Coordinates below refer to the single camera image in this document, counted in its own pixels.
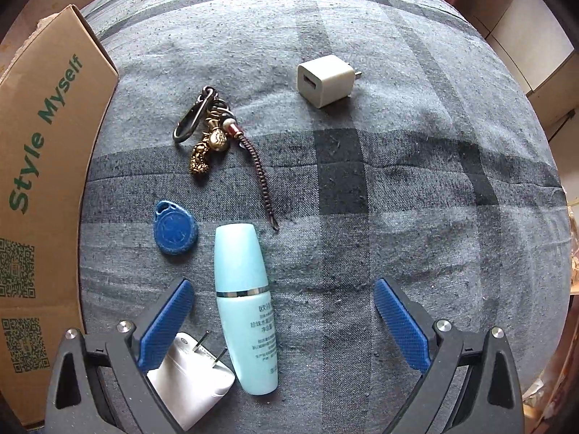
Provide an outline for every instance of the carabiner clip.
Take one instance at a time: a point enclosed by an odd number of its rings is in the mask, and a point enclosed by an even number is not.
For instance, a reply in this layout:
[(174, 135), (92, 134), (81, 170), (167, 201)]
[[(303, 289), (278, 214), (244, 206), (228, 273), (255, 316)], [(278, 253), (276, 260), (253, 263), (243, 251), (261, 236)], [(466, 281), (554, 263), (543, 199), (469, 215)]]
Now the carabiner clip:
[(173, 131), (173, 141), (175, 143), (182, 143), (193, 135), (199, 122), (201, 122), (201, 119), (207, 112), (208, 106), (217, 96), (215, 88), (212, 88), (211, 86), (205, 86), (203, 88), (203, 93), (205, 94), (205, 98), (203, 98), (203, 94), (201, 94), (197, 98), (193, 107), (189, 109), (189, 112), (187, 112), (184, 118), (177, 123), (177, 126)]

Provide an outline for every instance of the blue gripper pad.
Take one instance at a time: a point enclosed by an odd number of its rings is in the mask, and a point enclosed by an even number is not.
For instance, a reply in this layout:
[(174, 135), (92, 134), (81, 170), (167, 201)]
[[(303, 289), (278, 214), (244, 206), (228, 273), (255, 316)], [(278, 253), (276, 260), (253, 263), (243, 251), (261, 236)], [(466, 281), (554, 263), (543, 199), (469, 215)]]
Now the blue gripper pad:
[(175, 335), (193, 307), (193, 298), (193, 286), (184, 280), (147, 329), (141, 338), (137, 361), (137, 366), (143, 373), (158, 369), (161, 365)]
[(374, 304), (408, 365), (425, 373), (430, 367), (426, 336), (384, 279), (374, 286)]

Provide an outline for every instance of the bottle body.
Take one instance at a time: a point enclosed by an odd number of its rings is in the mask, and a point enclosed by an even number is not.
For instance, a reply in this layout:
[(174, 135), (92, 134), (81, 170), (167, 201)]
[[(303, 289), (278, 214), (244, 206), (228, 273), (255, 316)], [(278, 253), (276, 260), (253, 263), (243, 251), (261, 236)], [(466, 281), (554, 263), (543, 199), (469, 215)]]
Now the bottle body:
[(270, 291), (217, 295), (221, 326), (241, 386), (250, 395), (273, 392), (277, 388), (277, 342)]

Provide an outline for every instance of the qr code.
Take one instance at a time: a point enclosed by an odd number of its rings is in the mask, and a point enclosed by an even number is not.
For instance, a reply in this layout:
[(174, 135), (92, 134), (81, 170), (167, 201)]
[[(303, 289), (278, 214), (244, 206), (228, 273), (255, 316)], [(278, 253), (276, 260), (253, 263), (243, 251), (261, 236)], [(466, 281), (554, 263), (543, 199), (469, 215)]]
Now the qr code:
[(2, 329), (17, 374), (50, 367), (38, 318), (2, 318)]
[(36, 297), (33, 246), (0, 238), (0, 297)]

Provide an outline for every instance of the bottle cap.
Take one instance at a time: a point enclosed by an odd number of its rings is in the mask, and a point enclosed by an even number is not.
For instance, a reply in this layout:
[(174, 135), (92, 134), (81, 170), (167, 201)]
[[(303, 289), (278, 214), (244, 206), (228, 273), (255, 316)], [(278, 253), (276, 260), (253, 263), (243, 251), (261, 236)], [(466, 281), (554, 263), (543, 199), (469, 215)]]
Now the bottle cap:
[(215, 291), (243, 292), (267, 285), (257, 233), (250, 223), (215, 230)]
[(186, 252), (199, 234), (195, 218), (183, 207), (169, 201), (160, 201), (155, 207), (153, 229), (157, 246), (168, 255)]

